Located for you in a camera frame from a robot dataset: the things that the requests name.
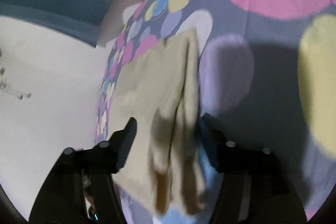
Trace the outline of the colourful circle-pattern bedspread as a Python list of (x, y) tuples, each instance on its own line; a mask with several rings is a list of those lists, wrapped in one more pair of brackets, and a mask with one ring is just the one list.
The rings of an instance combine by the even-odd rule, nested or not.
[(187, 30), (198, 40), (195, 141), (205, 206), (195, 215), (175, 207), (156, 215), (116, 184), (127, 223), (210, 223), (223, 174), (198, 133), (204, 114), (229, 140), (276, 155), (307, 223), (335, 223), (335, 0), (145, 0), (109, 55), (97, 141), (112, 136), (109, 108), (121, 68)]

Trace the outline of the beige knit sweater with flowers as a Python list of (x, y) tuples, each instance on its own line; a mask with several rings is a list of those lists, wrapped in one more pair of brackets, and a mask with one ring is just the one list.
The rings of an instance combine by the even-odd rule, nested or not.
[(130, 118), (137, 133), (125, 166), (113, 180), (149, 212), (175, 207), (187, 215), (205, 206), (195, 126), (199, 109), (198, 40), (183, 31), (126, 63), (109, 108), (108, 131)]

